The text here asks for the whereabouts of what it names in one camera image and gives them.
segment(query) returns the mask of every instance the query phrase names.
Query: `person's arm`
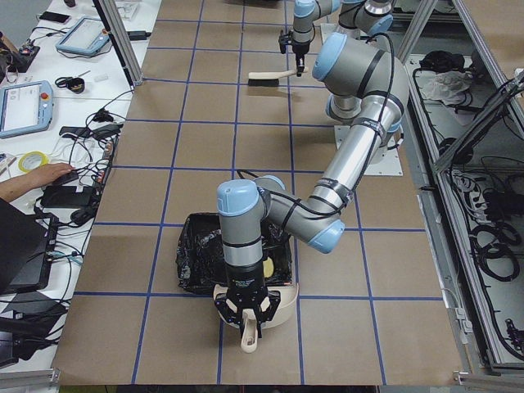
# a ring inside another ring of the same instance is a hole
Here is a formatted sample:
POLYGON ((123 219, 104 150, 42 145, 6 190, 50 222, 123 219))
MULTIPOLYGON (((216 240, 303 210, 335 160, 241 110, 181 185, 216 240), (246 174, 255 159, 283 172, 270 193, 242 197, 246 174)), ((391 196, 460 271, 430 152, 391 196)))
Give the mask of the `person's arm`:
POLYGON ((27 174, 10 178, 0 183, 0 198, 6 202, 13 202, 26 192, 45 186, 63 174, 68 174, 73 167, 69 164, 47 164, 33 169, 27 174))

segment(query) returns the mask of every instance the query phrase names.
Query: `black bag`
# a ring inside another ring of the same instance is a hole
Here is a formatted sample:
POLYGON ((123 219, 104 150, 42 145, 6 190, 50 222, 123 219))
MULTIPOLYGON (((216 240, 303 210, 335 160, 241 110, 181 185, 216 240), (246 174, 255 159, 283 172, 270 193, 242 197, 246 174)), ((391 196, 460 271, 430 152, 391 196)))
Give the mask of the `black bag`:
MULTIPOLYGON (((275 225, 261 223, 264 257, 273 260, 274 273, 266 285, 291 283, 289 235, 275 225)), ((212 295, 215 284, 227 286, 220 220, 216 213, 193 213, 186 218, 177 247, 178 286, 199 295, 212 295)))
POLYGON ((424 70, 432 70, 439 74, 448 71, 464 72, 464 62, 464 56, 458 53, 433 51, 429 52, 419 63, 424 70))

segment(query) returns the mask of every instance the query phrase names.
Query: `person's hand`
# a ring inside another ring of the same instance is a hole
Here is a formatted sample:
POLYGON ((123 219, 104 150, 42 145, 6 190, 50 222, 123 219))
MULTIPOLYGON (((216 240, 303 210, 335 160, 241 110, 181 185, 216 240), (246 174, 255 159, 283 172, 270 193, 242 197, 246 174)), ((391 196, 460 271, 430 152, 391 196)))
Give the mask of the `person's hand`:
POLYGON ((68 174, 74 168, 66 163, 45 164, 25 174, 31 188, 38 188, 54 182, 63 174, 68 174))

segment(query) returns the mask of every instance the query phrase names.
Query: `white desk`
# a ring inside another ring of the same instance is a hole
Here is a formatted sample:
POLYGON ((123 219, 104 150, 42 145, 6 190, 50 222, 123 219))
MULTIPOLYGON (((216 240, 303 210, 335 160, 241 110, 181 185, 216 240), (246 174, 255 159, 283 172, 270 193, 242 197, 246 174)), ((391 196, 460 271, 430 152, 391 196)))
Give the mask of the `white desk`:
MULTIPOLYGON (((139 2, 139 8, 133 16, 133 19, 124 21, 125 28, 127 30, 152 31, 156 21, 156 14, 160 8, 160 3, 161 0, 142 0, 139 2)), ((38 26, 60 29, 62 27, 71 27, 82 16, 97 16, 97 12, 90 0, 77 0, 77 5, 73 8, 66 7, 62 0, 53 0, 48 10, 69 14, 72 16, 71 20, 66 26, 47 21, 40 21, 38 26)), ((49 31, 51 30, 37 29, 32 34, 31 38, 44 35, 49 31)), ((53 149, 55 151, 60 150, 60 148, 56 149, 56 147, 63 147, 68 144, 72 145, 72 140, 62 140, 59 136, 59 131, 62 126, 85 125, 85 119, 88 115, 99 110, 120 93, 129 90, 129 84, 124 76, 124 72, 122 71, 114 48, 106 54, 90 59, 67 59, 59 54, 55 49, 55 43, 59 39, 59 36, 39 39, 37 41, 37 44, 41 47, 39 54, 35 57, 33 64, 29 68, 29 72, 20 74, 19 79, 16 82, 16 84, 22 84, 29 81, 48 80, 51 83, 55 99, 52 122, 50 123, 49 128, 46 131, 38 133, 0 139, 0 151, 5 151, 18 157, 29 151, 41 151, 44 154, 49 155, 53 152, 53 149), (54 85, 54 80, 56 78, 61 76, 75 76, 86 70, 91 70, 91 72, 83 77, 86 81, 86 89, 83 93, 74 94, 67 89, 60 89, 54 85), (107 75, 108 78, 101 82, 94 82, 94 78, 98 75, 107 75)), ((138 63, 141 65, 147 50, 148 40, 132 42, 132 45, 138 63)), ((6 80, 0 84, 0 86, 6 85, 9 85, 6 80)), ((131 97, 131 93, 124 95, 118 100, 112 102, 107 109, 118 115, 126 116, 131 97)), ((115 118, 115 121, 120 122, 122 120, 115 118)), ((102 125, 103 124, 91 123, 90 127, 95 129, 102 125)), ((100 149, 96 143, 93 145, 95 147, 93 148, 92 154, 93 159, 96 160, 102 155, 102 149, 100 149)), ((64 155, 62 156, 65 161, 69 158, 69 151, 70 147, 68 146, 65 148, 64 155)), ((85 151, 81 147, 77 146, 75 148, 73 165, 81 166, 87 164, 85 160, 81 160, 81 158, 85 156, 84 153, 85 151)), ((51 158, 51 162, 58 161, 63 160, 61 160, 60 157, 51 158)), ((18 161, 11 165, 9 173, 5 172, 0 175, 0 181, 8 179, 10 175, 16 176, 22 174, 17 165, 18 161)), ((31 214, 34 202, 41 195, 41 190, 33 190, 14 201, 13 205, 26 214, 31 214)), ((50 211, 62 222, 68 222, 70 213, 73 210, 54 209, 50 211)), ((60 230, 60 233, 78 233, 81 231, 87 231, 91 227, 91 224, 92 220, 86 223, 82 228, 64 228, 60 230)), ((61 238, 59 235, 58 240, 62 240, 76 248, 80 248, 83 245, 84 240, 86 240, 85 236, 85 233, 64 238, 61 238)), ((65 253, 70 252, 70 249, 68 250, 65 246, 57 246, 56 250, 65 253)), ((79 271, 80 266, 77 264, 71 264, 71 279, 66 291, 66 283, 70 274, 70 265, 67 260, 56 262, 51 269, 49 284, 44 290, 41 290, 41 292, 50 298, 64 297, 65 299, 70 299, 75 289, 79 271)), ((2 299, 10 300, 11 298, 12 296, 5 296, 2 299)), ((55 328, 61 326, 65 322, 65 318, 65 316, 62 316, 55 325, 55 328)), ((55 353, 55 346, 50 346, 45 350, 38 350, 30 360, 20 360, 18 364, 2 368, 0 373, 44 370, 50 368, 55 353)))
MULTIPOLYGON (((65 25, 41 20, 38 27, 49 27, 52 29, 69 29, 83 16, 97 17, 97 10, 91 0, 77 0, 77 5, 68 8, 62 0, 53 0, 49 11, 60 12, 71 15, 71 19, 65 25)), ((156 20, 156 13, 160 7, 161 0, 142 0, 138 2, 138 9, 131 20, 124 20, 124 27, 128 31, 146 30, 151 32, 156 20)), ((31 38, 42 37, 51 30, 36 29, 31 38)), ((90 70, 82 78, 86 82, 86 88, 83 93, 75 94, 66 88, 54 88, 55 97, 62 98, 97 98, 112 99, 118 94, 129 90, 129 83, 125 78, 124 72, 116 55, 115 49, 108 43, 103 49, 101 55, 91 58, 68 58, 56 51, 55 44, 61 39, 62 35, 53 35, 37 39, 35 45, 40 46, 40 52, 34 58, 28 72, 20 74, 17 84, 22 84, 36 80, 47 80, 54 87, 54 81, 62 76, 76 76, 90 70), (95 82, 95 78, 106 78, 95 82)), ((137 57, 138 64, 142 65, 146 55, 149 41, 132 41, 132 47, 137 57)), ((9 83, 4 80, 0 86, 6 86, 9 83)), ((122 97, 124 100, 130 100, 130 96, 122 97)))

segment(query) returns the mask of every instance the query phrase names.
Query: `smartphone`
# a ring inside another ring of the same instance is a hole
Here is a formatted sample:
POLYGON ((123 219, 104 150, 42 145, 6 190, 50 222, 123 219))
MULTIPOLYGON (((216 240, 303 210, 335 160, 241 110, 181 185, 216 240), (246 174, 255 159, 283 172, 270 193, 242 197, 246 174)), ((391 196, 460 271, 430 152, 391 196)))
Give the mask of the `smartphone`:
POLYGON ((56 23, 67 23, 71 16, 66 14, 59 14, 57 12, 45 11, 41 16, 41 20, 50 20, 51 22, 56 23))

